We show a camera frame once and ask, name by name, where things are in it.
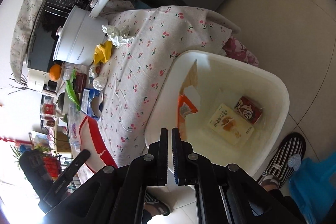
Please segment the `plastic bottle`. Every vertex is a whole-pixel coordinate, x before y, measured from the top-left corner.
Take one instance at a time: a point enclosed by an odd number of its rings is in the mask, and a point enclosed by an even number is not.
[[[79,126],[83,118],[81,112],[77,110],[74,103],[69,104],[68,111],[68,124],[69,124],[69,137],[70,144],[74,147],[77,152],[81,151],[81,139],[79,136]]]

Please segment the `person's foot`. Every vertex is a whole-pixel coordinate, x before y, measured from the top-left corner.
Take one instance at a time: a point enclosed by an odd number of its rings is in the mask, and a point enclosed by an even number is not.
[[[171,209],[168,204],[161,200],[158,200],[155,196],[146,192],[145,194],[145,204],[144,209],[148,211],[152,216],[163,215],[167,216],[170,214]]]
[[[258,183],[266,190],[280,189],[293,172],[299,169],[305,151],[306,141],[300,133],[293,132],[287,135],[258,179]]]

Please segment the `cardboard box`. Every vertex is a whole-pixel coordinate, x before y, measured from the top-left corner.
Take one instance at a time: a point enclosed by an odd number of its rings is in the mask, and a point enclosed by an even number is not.
[[[81,110],[91,118],[99,120],[102,111],[103,95],[96,89],[84,89]]]

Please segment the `food package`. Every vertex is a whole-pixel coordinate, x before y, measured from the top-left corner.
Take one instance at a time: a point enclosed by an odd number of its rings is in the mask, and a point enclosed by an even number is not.
[[[246,142],[254,130],[249,122],[224,104],[217,108],[208,126],[232,145]]]
[[[85,88],[85,85],[86,85],[86,78],[87,78],[87,75],[85,73],[76,71],[76,81],[73,84],[73,89],[75,90],[75,92],[77,93],[83,92],[83,88]]]
[[[93,63],[97,65],[99,62],[106,63],[112,54],[112,42],[106,41],[104,44],[96,46],[93,55]]]
[[[185,117],[189,114],[197,113],[201,105],[201,97],[196,90],[197,83],[197,61],[195,60],[181,85],[178,97],[177,127],[183,141],[186,141],[187,138]]]
[[[249,99],[242,96],[235,106],[235,110],[248,122],[255,124],[263,113]]]

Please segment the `white electric pot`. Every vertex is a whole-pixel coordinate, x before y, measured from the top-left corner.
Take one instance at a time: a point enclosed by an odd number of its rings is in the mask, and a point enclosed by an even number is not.
[[[99,13],[109,0],[93,0],[91,12],[73,7],[63,27],[59,27],[59,36],[54,51],[54,60],[89,66],[93,61],[96,45],[104,42],[102,26],[108,20]]]

